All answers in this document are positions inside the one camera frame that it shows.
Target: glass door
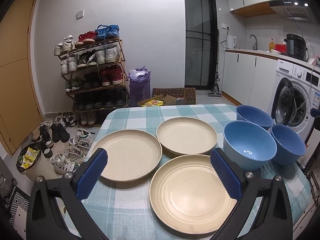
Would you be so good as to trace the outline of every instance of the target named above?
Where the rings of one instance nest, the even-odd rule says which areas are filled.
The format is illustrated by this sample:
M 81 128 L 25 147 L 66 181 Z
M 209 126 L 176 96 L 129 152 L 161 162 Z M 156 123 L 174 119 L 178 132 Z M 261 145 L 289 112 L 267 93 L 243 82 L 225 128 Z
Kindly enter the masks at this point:
M 294 90 L 292 83 L 287 78 L 282 78 L 276 90 L 272 105 L 271 117 L 276 123 L 288 125 L 292 122 L 292 114 L 296 112 Z
M 215 0 L 185 0 L 185 87 L 210 90 L 214 84 L 218 27 Z

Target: round plate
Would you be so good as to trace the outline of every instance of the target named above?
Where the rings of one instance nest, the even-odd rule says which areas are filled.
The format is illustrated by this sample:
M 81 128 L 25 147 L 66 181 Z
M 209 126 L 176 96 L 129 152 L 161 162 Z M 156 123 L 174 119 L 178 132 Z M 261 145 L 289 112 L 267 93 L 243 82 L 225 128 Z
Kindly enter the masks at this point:
M 203 154 L 216 145 L 217 132 L 199 119 L 176 117 L 158 126 L 157 138 L 166 149 L 177 155 Z
M 207 155 L 183 155 L 168 161 L 154 174 L 149 197 L 162 222 L 187 234 L 219 229 L 236 204 Z
M 101 138 L 92 152 L 103 148 L 108 164 L 101 176 L 119 182 L 133 181 L 150 173 L 162 155 L 160 142 L 141 130 L 120 130 Z

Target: screw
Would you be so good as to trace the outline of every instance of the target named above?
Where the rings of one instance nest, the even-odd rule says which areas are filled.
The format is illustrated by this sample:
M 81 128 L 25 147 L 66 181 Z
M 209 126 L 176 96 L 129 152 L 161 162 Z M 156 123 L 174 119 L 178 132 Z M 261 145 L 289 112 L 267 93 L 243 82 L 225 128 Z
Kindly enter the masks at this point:
M 66 179 L 71 179 L 73 177 L 73 173 L 72 172 L 67 172 L 66 174 L 64 174 L 64 177 Z
M 36 182 L 41 182 L 41 181 L 43 181 L 43 179 L 44 179 L 44 177 L 39 176 L 39 177 L 36 178 Z
M 253 178 L 253 173 L 250 172 L 250 171 L 248 171 L 248 172 L 246 172 L 245 176 L 246 176 L 247 178 L 251 179 L 251 178 Z
M 279 175 L 277 175 L 277 176 L 276 176 L 276 181 L 282 181 L 282 177 L 279 176 Z

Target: table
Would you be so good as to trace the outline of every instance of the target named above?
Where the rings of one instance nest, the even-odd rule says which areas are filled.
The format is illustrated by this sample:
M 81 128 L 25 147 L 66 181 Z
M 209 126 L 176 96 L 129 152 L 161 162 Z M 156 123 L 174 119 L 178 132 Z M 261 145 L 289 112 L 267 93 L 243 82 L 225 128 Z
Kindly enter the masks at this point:
M 188 116 L 209 123 L 218 135 L 216 147 L 222 148 L 223 127 L 230 120 L 236 120 L 235 109 L 235 106 L 225 104 L 117 109 L 105 119 L 93 146 L 103 136 L 121 129 L 139 129 L 156 136 L 156 129 L 161 122 L 173 117 Z M 157 168 L 168 160 L 169 157 L 163 154 Z M 149 185 L 153 174 L 154 171 L 143 179 L 128 183 L 116 183 L 101 177 L 90 196 L 82 203 L 109 240 L 210 239 L 213 233 L 192 236 L 182 234 L 164 225 L 154 215 L 149 201 Z M 295 224 L 310 202 L 308 180 L 296 164 L 281 167 L 269 162 L 261 168 L 263 178 L 272 179 L 277 174 L 284 179 L 291 204 L 292 220 Z M 240 236 L 250 229 L 261 199 L 257 198 Z M 68 214 L 65 216 L 65 221 L 70 231 L 78 235 Z

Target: bowl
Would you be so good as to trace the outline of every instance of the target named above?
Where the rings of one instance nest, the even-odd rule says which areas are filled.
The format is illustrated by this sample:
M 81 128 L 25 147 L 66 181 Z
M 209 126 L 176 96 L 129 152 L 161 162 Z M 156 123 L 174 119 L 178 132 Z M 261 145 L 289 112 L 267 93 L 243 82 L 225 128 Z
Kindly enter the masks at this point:
M 275 157 L 274 138 L 259 125 L 233 121 L 223 129 L 223 151 L 244 171 L 255 171 Z
M 306 153 L 306 145 L 301 137 L 290 127 L 275 124 L 271 127 L 271 135 L 277 144 L 277 154 L 273 160 L 287 166 Z
M 237 120 L 253 122 L 268 130 L 273 125 L 272 117 L 266 112 L 254 106 L 237 106 Z

